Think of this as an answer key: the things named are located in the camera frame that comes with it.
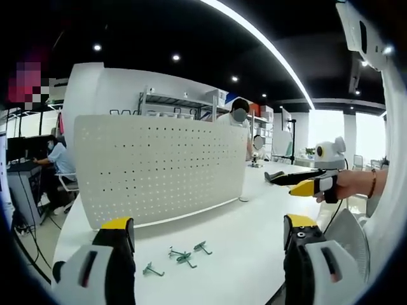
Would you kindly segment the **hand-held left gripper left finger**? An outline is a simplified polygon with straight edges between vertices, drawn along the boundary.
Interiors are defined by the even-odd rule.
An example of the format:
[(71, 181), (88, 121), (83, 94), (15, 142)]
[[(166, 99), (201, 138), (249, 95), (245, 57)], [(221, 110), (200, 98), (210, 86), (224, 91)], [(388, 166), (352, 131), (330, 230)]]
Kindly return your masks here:
[(93, 242), (54, 264), (58, 304), (135, 304), (134, 220), (113, 219)]

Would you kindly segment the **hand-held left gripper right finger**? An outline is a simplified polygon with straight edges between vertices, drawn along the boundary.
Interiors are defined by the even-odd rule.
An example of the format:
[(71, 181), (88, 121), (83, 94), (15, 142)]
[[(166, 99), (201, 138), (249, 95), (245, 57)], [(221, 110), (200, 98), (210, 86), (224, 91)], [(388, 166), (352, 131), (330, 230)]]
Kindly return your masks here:
[(284, 216), (284, 253), (286, 304), (350, 304), (364, 289), (356, 260), (307, 216)]

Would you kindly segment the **person's right hand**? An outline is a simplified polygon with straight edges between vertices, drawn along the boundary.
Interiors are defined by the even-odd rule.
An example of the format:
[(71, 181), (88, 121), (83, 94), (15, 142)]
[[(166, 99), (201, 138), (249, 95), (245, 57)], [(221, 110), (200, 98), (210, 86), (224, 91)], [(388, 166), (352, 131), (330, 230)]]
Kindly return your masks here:
[(370, 172), (343, 170), (337, 175), (334, 187), (335, 196), (338, 200), (354, 196), (356, 194), (365, 195), (368, 198), (382, 192), (380, 171)]

